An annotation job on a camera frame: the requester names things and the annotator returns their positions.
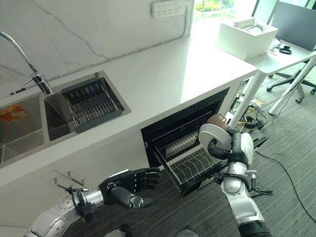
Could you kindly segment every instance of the metal hook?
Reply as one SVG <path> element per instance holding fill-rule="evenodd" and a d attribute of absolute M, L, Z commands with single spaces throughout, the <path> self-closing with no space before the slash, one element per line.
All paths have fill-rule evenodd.
<path fill-rule="evenodd" d="M 71 172 L 70 172 L 70 171 L 68 171 L 67 173 L 68 173 L 68 177 L 69 177 L 72 181 L 74 181 L 74 182 L 77 183 L 77 184 L 80 184 L 81 186 L 84 186 L 84 180 L 83 180 L 83 179 L 82 179 L 81 182 L 80 182 L 80 181 L 74 179 L 73 177 L 71 177 Z"/>
<path fill-rule="evenodd" d="M 59 187 L 59 188 L 62 188 L 62 189 L 64 189 L 64 190 L 67 190 L 67 189 L 68 189 L 67 187 L 60 185 L 60 184 L 57 182 L 57 178 L 54 178 L 54 183 L 55 183 L 55 185 L 56 185 L 57 187 Z"/>

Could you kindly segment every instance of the dish rack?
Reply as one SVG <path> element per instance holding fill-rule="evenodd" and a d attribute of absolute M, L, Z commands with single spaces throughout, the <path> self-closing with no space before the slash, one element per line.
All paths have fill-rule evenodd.
<path fill-rule="evenodd" d="M 61 91 L 80 133 L 122 114 L 124 108 L 102 78 L 92 78 Z"/>
<path fill-rule="evenodd" d="M 183 195 L 226 165 L 208 154 L 198 140 L 200 126 L 213 114 L 209 112 L 153 140 L 156 156 Z"/>

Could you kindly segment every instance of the marble backsplash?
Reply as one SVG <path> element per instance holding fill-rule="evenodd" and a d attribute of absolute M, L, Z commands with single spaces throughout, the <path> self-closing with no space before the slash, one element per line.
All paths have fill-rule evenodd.
<path fill-rule="evenodd" d="M 1 0 L 0 30 L 11 35 L 48 79 L 188 34 L 184 15 L 151 16 L 153 0 Z M 32 73 L 0 37 L 0 97 Z"/>

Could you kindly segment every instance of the gray carpet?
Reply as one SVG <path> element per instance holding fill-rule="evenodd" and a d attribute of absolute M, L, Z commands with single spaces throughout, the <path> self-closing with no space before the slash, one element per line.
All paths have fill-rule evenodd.
<path fill-rule="evenodd" d="M 316 82 L 316 69 L 308 79 Z M 276 87 L 270 93 L 265 91 L 267 85 L 278 80 L 280 78 L 267 78 L 256 98 L 266 104 L 280 97 L 288 85 Z M 252 133 L 255 133 L 254 137 L 268 137 L 259 152 L 284 164 L 302 202 L 316 219 L 316 95 L 311 95 L 311 89 L 307 86 L 303 86 L 303 89 L 306 98 L 301 104 L 295 102 L 298 93 L 294 92 L 272 126 L 264 130 L 263 134 L 255 130 Z M 264 114 L 271 122 L 273 116 L 267 115 L 267 110 Z M 301 208 L 283 169 L 257 153 L 253 168 L 260 172 L 258 187 L 275 192 L 272 197 L 256 198 L 273 236 L 316 236 L 316 223 Z M 163 173 L 157 188 L 145 192 L 144 196 L 152 197 L 154 205 L 140 211 L 104 206 L 94 222 L 83 224 L 78 221 L 67 230 L 65 236 L 103 237 L 125 222 L 130 225 L 134 237 L 175 237 L 185 226 L 195 230 L 200 237 L 239 236 L 227 200 L 215 183 L 181 198 L 171 180 Z"/>

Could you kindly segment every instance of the dish rack drawer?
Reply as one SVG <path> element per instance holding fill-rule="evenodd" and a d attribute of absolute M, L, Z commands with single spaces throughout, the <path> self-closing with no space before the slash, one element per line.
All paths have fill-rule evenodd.
<path fill-rule="evenodd" d="M 198 131 L 218 113 L 227 91 L 142 129 L 150 166 L 162 164 L 183 196 L 199 188 L 202 181 L 226 165 L 204 150 Z"/>

